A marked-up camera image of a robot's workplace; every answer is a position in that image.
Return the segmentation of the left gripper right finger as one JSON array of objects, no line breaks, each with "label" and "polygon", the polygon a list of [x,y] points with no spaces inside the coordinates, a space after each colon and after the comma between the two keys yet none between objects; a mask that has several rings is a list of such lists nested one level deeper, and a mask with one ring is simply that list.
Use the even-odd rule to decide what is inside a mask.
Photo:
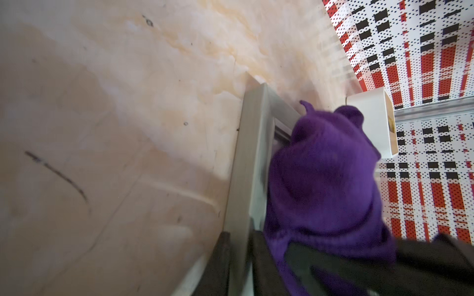
[{"label": "left gripper right finger", "polygon": [[251,248],[254,295],[289,296],[263,232],[252,232]]}]

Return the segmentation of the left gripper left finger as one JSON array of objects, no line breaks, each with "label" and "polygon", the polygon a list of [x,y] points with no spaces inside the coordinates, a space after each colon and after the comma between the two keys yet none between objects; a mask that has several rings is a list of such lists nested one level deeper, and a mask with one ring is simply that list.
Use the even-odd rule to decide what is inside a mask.
[{"label": "left gripper left finger", "polygon": [[222,231],[192,296],[227,296],[231,259],[231,234]]}]

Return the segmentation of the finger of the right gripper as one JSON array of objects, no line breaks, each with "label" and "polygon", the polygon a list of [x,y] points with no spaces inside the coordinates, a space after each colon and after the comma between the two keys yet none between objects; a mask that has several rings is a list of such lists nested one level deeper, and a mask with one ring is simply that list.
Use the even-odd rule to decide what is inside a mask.
[{"label": "finger of the right gripper", "polygon": [[349,296],[471,296],[474,293],[474,247],[447,234],[430,243],[397,240],[394,264],[351,260],[292,243],[285,260],[311,296],[334,296],[350,284]]}]

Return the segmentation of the purple cloth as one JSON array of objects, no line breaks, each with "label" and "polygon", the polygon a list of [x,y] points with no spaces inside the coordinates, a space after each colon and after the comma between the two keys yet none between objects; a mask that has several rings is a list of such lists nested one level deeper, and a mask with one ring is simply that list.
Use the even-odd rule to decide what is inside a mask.
[{"label": "purple cloth", "polygon": [[284,259],[292,242],[348,259],[396,261],[374,178],[380,153],[362,130],[353,106],[306,114],[269,166],[264,236],[289,293],[306,290]]}]

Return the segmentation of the green picture frame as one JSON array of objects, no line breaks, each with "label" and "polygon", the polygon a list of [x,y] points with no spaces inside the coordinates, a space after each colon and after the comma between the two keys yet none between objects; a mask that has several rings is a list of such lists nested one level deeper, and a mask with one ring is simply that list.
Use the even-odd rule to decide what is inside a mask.
[{"label": "green picture frame", "polygon": [[223,229],[230,233],[231,296],[253,295],[251,233],[263,229],[269,165],[288,144],[300,114],[268,84],[244,95]]}]

